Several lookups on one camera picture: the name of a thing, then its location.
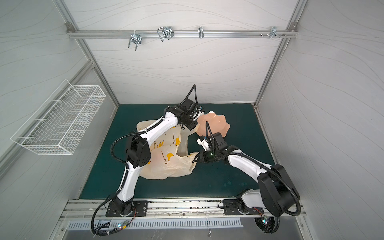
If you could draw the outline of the cream banana-print plastic bag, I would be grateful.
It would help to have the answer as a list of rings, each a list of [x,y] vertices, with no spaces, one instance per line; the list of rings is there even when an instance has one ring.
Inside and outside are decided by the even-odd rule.
[[[195,134],[197,129],[183,129],[178,125],[159,136],[150,145],[151,159],[142,168],[140,177],[164,180],[190,175],[196,167],[194,158],[198,153],[189,153],[188,138]]]

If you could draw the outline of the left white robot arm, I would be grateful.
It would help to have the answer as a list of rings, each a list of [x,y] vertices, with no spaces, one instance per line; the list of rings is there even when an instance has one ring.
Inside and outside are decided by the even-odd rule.
[[[135,187],[142,168],[150,161],[150,146],[167,130],[183,125],[189,130],[194,129],[197,119],[204,113],[202,107],[189,109],[188,107],[167,107],[163,116],[144,130],[126,135],[127,146],[125,153],[125,172],[115,196],[112,206],[118,214],[126,216],[131,212]]]

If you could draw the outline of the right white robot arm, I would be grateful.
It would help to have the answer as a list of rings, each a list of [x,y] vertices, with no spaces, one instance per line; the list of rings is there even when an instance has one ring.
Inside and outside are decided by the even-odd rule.
[[[197,143],[203,149],[195,157],[195,162],[208,164],[222,161],[257,182],[258,190],[245,190],[237,196],[240,212],[263,208],[274,217],[301,214],[300,195],[283,166],[272,166],[250,157],[238,147],[228,145],[220,133],[199,137]]]

